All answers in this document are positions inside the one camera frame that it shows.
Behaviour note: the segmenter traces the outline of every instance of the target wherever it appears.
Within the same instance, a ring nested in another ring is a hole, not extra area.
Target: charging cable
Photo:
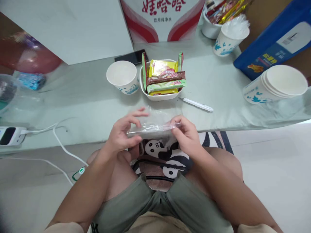
[[[61,148],[64,150],[65,153],[69,154],[70,156],[74,157],[75,159],[79,160],[80,162],[82,162],[83,164],[85,164],[85,166],[88,167],[88,164],[81,158],[79,158],[78,156],[70,153],[69,151],[67,151],[67,149],[63,146],[63,144],[61,143],[60,139],[58,138],[57,134],[56,134],[56,128],[57,126],[59,125],[59,123],[61,123],[62,121],[59,121],[45,129],[41,129],[41,130],[34,130],[34,131],[29,131],[29,130],[22,130],[21,131],[21,134],[28,134],[28,133],[42,133],[42,132],[45,132],[45,131],[48,131],[50,129],[53,129],[53,134],[54,136],[56,137],[56,140],[58,141],[58,143],[60,144]],[[65,177],[67,178],[67,180],[69,181],[69,183],[71,185],[74,185],[72,183],[72,181],[70,180],[70,178],[68,177],[67,173],[62,170],[61,168],[57,167],[54,163],[48,161],[48,160],[44,160],[44,159],[29,159],[29,158],[17,158],[17,157],[9,157],[9,156],[0,156],[0,159],[17,159],[17,160],[38,160],[38,161],[44,161],[44,162],[47,162],[48,164],[52,165],[53,167],[57,168],[58,170],[60,170],[64,175]],[[83,172],[85,171],[85,167],[82,167],[78,172],[80,174],[83,174]]]
[[[75,159],[79,160],[80,162],[82,162],[85,166],[88,167],[88,164],[81,158],[79,158],[78,156],[70,153],[69,151],[67,151],[67,149],[63,146],[63,144],[61,143],[60,139],[58,138],[57,134],[56,134],[56,127],[59,125],[59,123],[61,123],[62,121],[59,121],[45,129],[41,129],[41,130],[35,130],[35,131],[28,131],[28,130],[22,130],[21,134],[28,134],[28,133],[42,133],[42,132],[45,132],[45,131],[48,131],[50,130],[51,128],[53,128],[53,134],[54,136],[56,137],[56,140],[58,141],[58,143],[60,144],[60,146],[62,147],[62,149],[64,150],[65,153],[69,154],[70,156],[74,157]]]
[[[54,163],[48,161],[48,160],[44,160],[44,159],[28,159],[28,158],[17,158],[17,157],[9,157],[9,156],[0,156],[0,159],[18,159],[18,160],[38,160],[38,161],[44,161],[47,162],[48,164],[52,165],[53,167],[57,168],[58,170],[60,170],[64,176],[67,178],[67,180],[69,181],[69,183],[73,186],[74,184],[72,183],[72,181],[70,180],[69,176],[67,175],[67,173],[62,170],[61,168],[57,167]]]

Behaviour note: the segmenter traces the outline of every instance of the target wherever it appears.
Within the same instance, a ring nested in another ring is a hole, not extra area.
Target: smartphone
[[[126,55],[123,55],[120,57],[116,57],[114,59],[114,61],[129,61],[129,62],[133,63],[134,65],[139,65],[142,63],[143,52],[146,53],[145,50],[139,50],[139,51],[136,51],[134,53],[129,53],[129,54],[126,54]]]

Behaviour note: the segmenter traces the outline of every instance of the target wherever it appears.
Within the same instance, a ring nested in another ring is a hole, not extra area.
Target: hand
[[[204,149],[200,143],[198,131],[195,125],[182,115],[171,120],[171,124],[180,123],[180,129],[172,129],[172,134],[178,140],[180,149],[190,157],[200,153]]]
[[[136,117],[147,117],[148,113],[144,112],[142,107],[135,112],[131,112],[125,117],[119,119],[112,127],[109,138],[105,147],[109,148],[111,152],[120,152],[127,148],[136,146],[141,142],[142,138],[138,135],[128,138],[126,133],[131,128],[131,123],[137,127],[141,127],[140,121]]]

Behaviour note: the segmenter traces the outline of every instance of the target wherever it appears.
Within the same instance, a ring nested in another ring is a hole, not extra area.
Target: shorts
[[[100,233],[125,232],[147,211],[175,217],[193,233],[233,233],[216,203],[181,173],[167,192],[150,189],[142,174],[126,190],[105,202],[93,222],[98,224]]]

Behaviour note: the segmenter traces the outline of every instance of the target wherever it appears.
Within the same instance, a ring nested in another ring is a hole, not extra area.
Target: green snack wrapper
[[[142,61],[143,61],[143,83],[144,83],[144,90],[146,91],[147,88],[147,63],[145,58],[145,52],[142,54]]]
[[[167,89],[173,89],[173,88],[181,88],[186,87],[186,80],[174,80],[169,81],[165,83],[155,83],[147,86],[148,93],[154,92],[154,91],[162,91]]]
[[[181,71],[183,62],[184,62],[184,53],[180,52],[178,56],[178,62],[177,62],[178,63],[177,72]]]

